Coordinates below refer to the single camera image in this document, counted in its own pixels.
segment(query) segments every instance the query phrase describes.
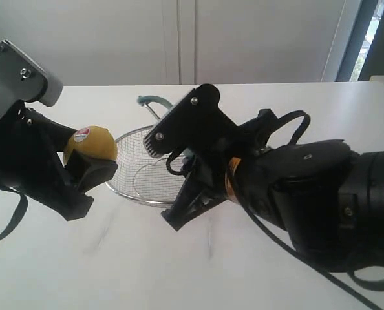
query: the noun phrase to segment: wire mesh strainer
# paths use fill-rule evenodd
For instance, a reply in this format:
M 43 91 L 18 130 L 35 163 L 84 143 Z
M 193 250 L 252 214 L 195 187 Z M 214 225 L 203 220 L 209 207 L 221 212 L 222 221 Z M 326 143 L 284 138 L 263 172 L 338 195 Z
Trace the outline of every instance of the wire mesh strainer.
M 139 103 L 145 105 L 153 116 L 159 119 L 148 105 L 152 101 L 157 102 L 156 97 L 146 102 L 140 102 L 140 99 Z M 167 171 L 166 159 L 168 156 L 156 159 L 148 155 L 143 140 L 151 128 L 152 126 L 146 126 L 130 131 L 116 140 L 119 167 L 107 185 L 120 196 L 138 203 L 154 207 L 168 207 L 173 204 L 185 178 L 174 176 Z M 184 158 L 185 156 L 179 156 L 175 159 L 171 163 L 172 168 L 179 171 Z

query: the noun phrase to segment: white table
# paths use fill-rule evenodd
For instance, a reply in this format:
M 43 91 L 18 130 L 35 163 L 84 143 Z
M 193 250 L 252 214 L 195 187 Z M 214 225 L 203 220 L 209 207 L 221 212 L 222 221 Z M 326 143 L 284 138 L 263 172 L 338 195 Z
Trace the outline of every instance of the white table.
M 100 125 L 117 137 L 155 122 L 136 104 L 138 95 L 177 102 L 190 89 L 65 87 L 55 107 L 32 106 L 65 125 Z M 384 150 L 381 83 L 219 89 L 221 109 L 237 123 L 261 108 L 278 116 L 303 109 L 312 123 L 301 143 L 343 138 L 358 152 Z M 274 134 L 272 145 L 286 143 L 295 126 Z M 0 242 L 0 309 L 366 309 L 272 243 L 232 203 L 175 232 L 160 209 L 125 200 L 105 185 L 90 194 L 89 214 L 73 222 L 30 201 L 25 219 Z M 0 230 L 16 201 L 0 192 Z M 360 291 L 384 308 L 384 293 Z

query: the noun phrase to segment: fruit sticker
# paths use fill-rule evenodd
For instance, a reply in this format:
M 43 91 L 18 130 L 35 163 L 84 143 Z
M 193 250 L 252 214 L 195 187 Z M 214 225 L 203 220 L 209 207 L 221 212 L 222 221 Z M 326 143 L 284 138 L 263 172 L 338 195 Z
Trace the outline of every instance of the fruit sticker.
M 82 142 L 90 134 L 89 128 L 82 128 L 74 134 L 75 142 Z

